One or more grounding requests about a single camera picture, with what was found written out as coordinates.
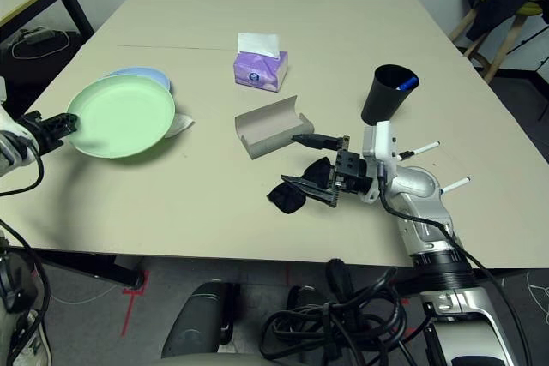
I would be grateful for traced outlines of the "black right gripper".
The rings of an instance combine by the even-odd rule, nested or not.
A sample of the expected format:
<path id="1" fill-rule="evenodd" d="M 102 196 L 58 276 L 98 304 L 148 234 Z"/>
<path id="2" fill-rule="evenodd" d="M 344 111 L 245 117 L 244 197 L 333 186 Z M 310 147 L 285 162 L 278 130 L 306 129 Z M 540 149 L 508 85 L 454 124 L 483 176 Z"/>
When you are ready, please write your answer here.
<path id="1" fill-rule="evenodd" d="M 371 178 L 367 176 L 367 164 L 358 153 L 348 151 L 349 137 L 332 137 L 320 134 L 293 135 L 292 140 L 317 150 L 336 151 L 335 162 L 330 172 L 330 187 L 323 189 L 316 183 L 302 177 L 281 175 L 285 183 L 302 192 L 305 196 L 336 207 L 340 192 L 366 194 L 371 188 Z"/>

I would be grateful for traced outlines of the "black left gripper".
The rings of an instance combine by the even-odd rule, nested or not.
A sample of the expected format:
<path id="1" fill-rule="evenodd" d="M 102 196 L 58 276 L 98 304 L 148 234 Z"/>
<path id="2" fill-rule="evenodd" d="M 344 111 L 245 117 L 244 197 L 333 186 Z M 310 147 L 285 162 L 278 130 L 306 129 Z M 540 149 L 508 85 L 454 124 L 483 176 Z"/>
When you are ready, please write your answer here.
<path id="1" fill-rule="evenodd" d="M 51 152 L 55 147 L 54 137 L 75 133 L 78 120 L 78 116 L 72 113 L 61 113 L 44 119 L 39 111 L 31 111 L 19 118 L 19 124 L 31 133 L 40 152 Z"/>

